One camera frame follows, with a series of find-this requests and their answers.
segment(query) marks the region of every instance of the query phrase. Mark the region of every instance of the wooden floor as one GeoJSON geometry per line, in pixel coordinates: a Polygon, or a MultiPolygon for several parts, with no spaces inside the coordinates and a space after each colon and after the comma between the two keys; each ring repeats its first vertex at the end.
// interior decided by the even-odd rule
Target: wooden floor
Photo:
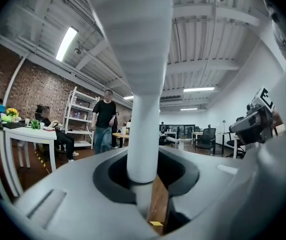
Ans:
{"type": "MultiPolygon", "coordinates": [[[[21,182],[23,190],[27,190],[29,187],[46,177],[51,172],[51,166],[50,162],[45,162],[46,168],[41,164],[39,161],[37,155],[34,153],[33,144],[28,144],[28,151],[29,151],[29,159],[30,159],[30,168],[23,167],[21,168],[18,163],[18,156],[17,156],[17,143],[16,141],[12,142],[13,146],[13,157],[14,162],[16,165],[17,174],[19,177],[19,180],[21,182]]],[[[208,155],[208,150],[204,149],[195,149],[195,147],[191,144],[191,141],[181,141],[179,144],[176,145],[170,145],[172,148],[176,148],[179,150],[189,151],[193,153],[199,153],[203,155],[208,155]]],[[[220,153],[221,146],[216,147],[216,152],[220,153]]],[[[74,159],[82,159],[86,158],[88,156],[94,155],[93,149],[79,149],[76,150],[79,153],[79,156],[75,156],[74,159]]],[[[225,148],[224,150],[224,156],[230,155],[233,152],[231,148],[225,148]]],[[[64,154],[61,156],[61,160],[56,159],[56,168],[62,166],[63,164],[67,163],[67,158],[64,154]]],[[[8,193],[8,196],[12,201],[14,201],[14,197],[12,196],[10,189],[7,185],[5,175],[3,172],[3,168],[1,165],[0,160],[0,177],[2,179],[3,185],[5,187],[6,192],[8,193]]],[[[152,193],[152,200],[150,204],[150,210],[149,215],[147,217],[147,221],[149,222],[160,222],[161,224],[165,221],[166,216],[166,208],[167,208],[167,201],[168,201],[168,193],[165,189],[164,185],[162,184],[159,177],[157,177],[153,182],[153,193],[152,193]]],[[[163,227],[162,226],[152,226],[156,232],[158,232],[160,235],[162,234],[163,227]]]]}

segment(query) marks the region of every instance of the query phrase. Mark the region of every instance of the ceiling light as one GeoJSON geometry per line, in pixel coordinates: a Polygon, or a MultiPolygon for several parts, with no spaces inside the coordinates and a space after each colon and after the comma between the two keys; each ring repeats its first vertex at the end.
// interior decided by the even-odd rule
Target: ceiling light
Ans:
{"type": "Polygon", "coordinates": [[[190,89],[184,89],[184,92],[201,92],[201,91],[212,91],[215,89],[215,87],[201,87],[201,88],[190,88],[190,89]]]}
{"type": "Polygon", "coordinates": [[[181,111],[184,111],[184,110],[196,110],[197,108],[182,108],[181,111]]]}
{"type": "Polygon", "coordinates": [[[67,48],[69,47],[69,45],[71,44],[71,42],[73,41],[74,37],[77,34],[77,30],[73,29],[72,27],[69,27],[68,30],[66,31],[66,34],[61,42],[61,45],[59,46],[57,55],[56,55],[56,59],[58,61],[62,61],[64,58],[64,55],[67,51],[67,48]]]}

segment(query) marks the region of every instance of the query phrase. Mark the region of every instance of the blue jeans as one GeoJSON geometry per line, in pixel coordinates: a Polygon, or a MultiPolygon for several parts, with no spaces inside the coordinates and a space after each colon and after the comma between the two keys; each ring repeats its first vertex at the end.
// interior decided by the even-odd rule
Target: blue jeans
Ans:
{"type": "Polygon", "coordinates": [[[95,155],[109,151],[112,145],[112,127],[96,127],[94,133],[94,151],[95,155]]]}

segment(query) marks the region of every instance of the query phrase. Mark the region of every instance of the white wall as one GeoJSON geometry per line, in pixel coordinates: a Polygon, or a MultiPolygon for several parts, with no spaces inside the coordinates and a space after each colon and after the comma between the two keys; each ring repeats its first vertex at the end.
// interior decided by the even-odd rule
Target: white wall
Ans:
{"type": "MultiPolygon", "coordinates": [[[[238,117],[246,116],[246,106],[259,88],[265,86],[270,91],[283,72],[270,50],[260,42],[239,74],[208,107],[206,123],[214,127],[225,120],[226,131],[229,131],[238,117]]],[[[217,136],[217,143],[222,143],[221,136],[217,136]]]]}
{"type": "Polygon", "coordinates": [[[160,112],[159,124],[164,122],[166,125],[195,125],[206,128],[205,113],[203,111],[160,112]]]}

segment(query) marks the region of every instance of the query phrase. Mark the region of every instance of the hazard stripe tape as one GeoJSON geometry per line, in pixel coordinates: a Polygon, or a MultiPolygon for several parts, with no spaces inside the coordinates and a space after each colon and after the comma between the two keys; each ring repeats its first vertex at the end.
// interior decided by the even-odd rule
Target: hazard stripe tape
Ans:
{"type": "Polygon", "coordinates": [[[149,221],[149,223],[153,226],[163,226],[163,224],[161,224],[160,222],[158,221],[149,221]]]}
{"type": "Polygon", "coordinates": [[[49,171],[46,167],[46,164],[45,162],[42,160],[42,158],[39,157],[38,153],[36,151],[34,151],[35,155],[37,156],[38,160],[41,162],[41,164],[43,165],[43,167],[47,170],[48,174],[49,174],[49,171]]]}

